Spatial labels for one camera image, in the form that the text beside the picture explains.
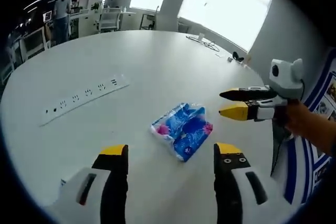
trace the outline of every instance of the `power strip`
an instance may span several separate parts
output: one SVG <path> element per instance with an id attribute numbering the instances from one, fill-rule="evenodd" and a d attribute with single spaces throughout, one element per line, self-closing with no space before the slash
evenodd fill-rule
<path id="1" fill-rule="evenodd" d="M 52 105 L 46 107 L 42 112 L 41 125 L 46 125 L 52 120 L 64 115 L 65 113 L 82 106 L 94 99 L 102 97 L 108 93 L 127 87 L 129 83 L 123 75 L 115 75 L 107 81 L 98 83 L 96 86 L 78 90 L 66 99 L 60 99 Z"/>

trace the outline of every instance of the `white desk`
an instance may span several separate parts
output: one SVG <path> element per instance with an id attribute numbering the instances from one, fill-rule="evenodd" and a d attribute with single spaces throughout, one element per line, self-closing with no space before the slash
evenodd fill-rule
<path id="1" fill-rule="evenodd" d="M 237 122 L 218 114 L 231 103 L 219 93 L 262 85 L 236 62 L 164 31 L 118 31 L 80 38 L 21 65 L 1 100 L 6 146 L 19 177 L 40 205 L 58 196 L 61 178 L 90 167 L 104 146 L 129 145 L 127 223 L 216 223 L 213 144 L 233 143 L 266 174 L 272 163 L 270 121 Z M 115 73 L 124 89 L 91 101 L 39 127 L 41 110 L 73 90 Z M 149 131 L 180 102 L 206 107 L 214 130 L 187 162 L 173 157 Z"/>

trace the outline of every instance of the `packet of tissues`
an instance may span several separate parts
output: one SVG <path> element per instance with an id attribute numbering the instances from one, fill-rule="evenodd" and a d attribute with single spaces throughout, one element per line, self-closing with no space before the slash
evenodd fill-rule
<path id="1" fill-rule="evenodd" d="M 151 124 L 152 133 L 184 162 L 197 151 L 212 128 L 205 120 L 205 108 L 189 103 L 181 103 Z"/>

